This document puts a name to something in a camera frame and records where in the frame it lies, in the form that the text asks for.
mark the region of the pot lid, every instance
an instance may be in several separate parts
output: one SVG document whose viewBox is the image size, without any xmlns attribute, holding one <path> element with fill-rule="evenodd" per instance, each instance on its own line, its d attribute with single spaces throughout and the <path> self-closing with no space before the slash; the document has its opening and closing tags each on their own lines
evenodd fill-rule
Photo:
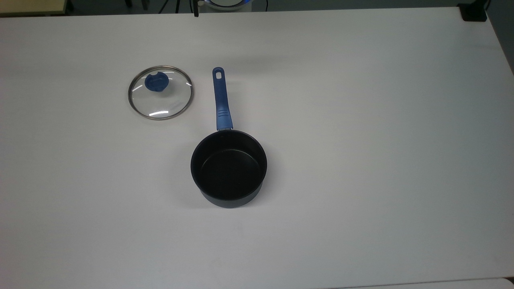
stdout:
<svg viewBox="0 0 514 289">
<path fill-rule="evenodd" d="M 193 100 L 193 82 L 182 70 L 155 66 L 138 74 L 128 88 L 128 101 L 140 115 L 155 120 L 176 117 Z"/>
</svg>

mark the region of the chair leg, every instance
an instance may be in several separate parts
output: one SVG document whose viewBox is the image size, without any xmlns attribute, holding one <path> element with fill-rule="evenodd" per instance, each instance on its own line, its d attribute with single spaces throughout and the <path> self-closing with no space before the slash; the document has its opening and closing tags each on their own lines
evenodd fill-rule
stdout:
<svg viewBox="0 0 514 289">
<path fill-rule="evenodd" d="M 75 7 L 73 6 L 71 0 L 66 1 L 66 10 L 70 12 L 73 12 L 73 10 L 75 10 Z"/>
</svg>

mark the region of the blue lid knob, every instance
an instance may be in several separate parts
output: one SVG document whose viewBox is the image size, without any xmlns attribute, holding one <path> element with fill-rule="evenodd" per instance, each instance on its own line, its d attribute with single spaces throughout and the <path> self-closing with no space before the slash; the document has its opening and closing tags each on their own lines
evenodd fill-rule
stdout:
<svg viewBox="0 0 514 289">
<path fill-rule="evenodd" d="M 155 75 L 147 75 L 144 80 L 144 86 L 149 90 L 158 93 L 163 91 L 169 83 L 170 80 L 168 79 L 168 76 L 160 71 Z"/>
</svg>

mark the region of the white table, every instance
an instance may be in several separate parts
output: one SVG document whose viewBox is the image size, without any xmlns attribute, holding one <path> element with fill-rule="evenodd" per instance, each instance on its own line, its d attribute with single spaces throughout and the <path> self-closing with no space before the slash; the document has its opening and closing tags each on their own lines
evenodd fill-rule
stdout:
<svg viewBox="0 0 514 289">
<path fill-rule="evenodd" d="M 514 77 L 457 8 L 0 19 L 3 288 L 308 289 L 514 275 Z M 179 117 L 127 101 L 154 65 Z M 190 175 L 212 68 L 268 173 Z"/>
</svg>

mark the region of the saucepan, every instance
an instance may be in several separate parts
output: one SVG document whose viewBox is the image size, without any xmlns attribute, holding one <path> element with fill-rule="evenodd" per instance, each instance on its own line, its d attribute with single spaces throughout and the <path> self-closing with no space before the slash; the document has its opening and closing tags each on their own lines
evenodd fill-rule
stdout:
<svg viewBox="0 0 514 289">
<path fill-rule="evenodd" d="M 233 129 L 223 68 L 216 67 L 212 78 L 217 132 L 204 138 L 194 150 L 191 174 L 207 200 L 223 208 L 235 208 L 258 194 L 268 163 L 256 139 Z"/>
</svg>

